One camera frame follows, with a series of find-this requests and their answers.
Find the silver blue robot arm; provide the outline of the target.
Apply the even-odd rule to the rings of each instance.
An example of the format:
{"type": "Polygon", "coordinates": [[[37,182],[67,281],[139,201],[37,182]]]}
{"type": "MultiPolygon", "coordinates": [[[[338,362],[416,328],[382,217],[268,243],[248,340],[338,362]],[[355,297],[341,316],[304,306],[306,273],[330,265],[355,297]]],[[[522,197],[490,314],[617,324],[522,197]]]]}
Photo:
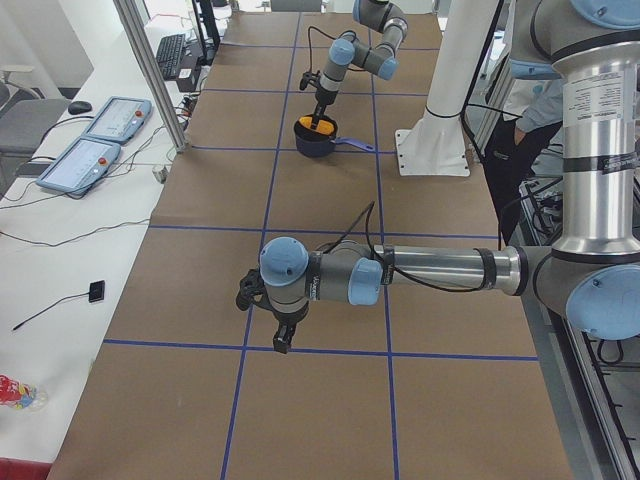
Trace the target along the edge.
{"type": "Polygon", "coordinates": [[[511,50],[515,77],[561,77],[563,227],[549,247],[495,250],[358,244],[322,251],[280,237],[260,253],[254,303],[278,321],[273,338],[287,353],[316,300],[376,303],[383,286],[409,281],[453,293],[498,289],[537,299],[599,339],[639,332],[639,242],[632,232],[634,95],[639,61],[635,1],[521,1],[511,50]]]}
{"type": "Polygon", "coordinates": [[[303,76],[300,88],[316,88],[316,107],[309,127],[317,130],[326,108],[335,102],[341,83],[350,66],[358,67],[383,80],[390,80],[397,67],[397,51],[406,39],[408,22],[404,12],[390,1],[355,1],[353,19],[382,35],[376,46],[360,41],[352,30],[344,31],[329,48],[322,71],[303,76]]]}

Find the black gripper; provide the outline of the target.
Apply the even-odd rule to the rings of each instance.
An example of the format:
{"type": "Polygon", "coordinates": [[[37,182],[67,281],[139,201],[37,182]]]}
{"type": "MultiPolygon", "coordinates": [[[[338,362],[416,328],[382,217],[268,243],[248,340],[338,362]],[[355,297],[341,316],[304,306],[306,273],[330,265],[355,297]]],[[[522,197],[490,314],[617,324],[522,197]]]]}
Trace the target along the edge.
{"type": "Polygon", "coordinates": [[[309,312],[309,300],[302,297],[292,303],[283,303],[269,296],[268,303],[272,314],[281,323],[273,336],[273,349],[278,353],[287,354],[295,335],[294,325],[304,320],[309,312]]]}
{"type": "Polygon", "coordinates": [[[324,129],[323,125],[323,117],[326,110],[326,106],[332,105],[336,97],[339,93],[339,85],[338,84],[329,84],[328,86],[324,86],[321,83],[318,83],[316,86],[316,107],[311,117],[310,127],[314,131],[322,132],[324,129]]]}

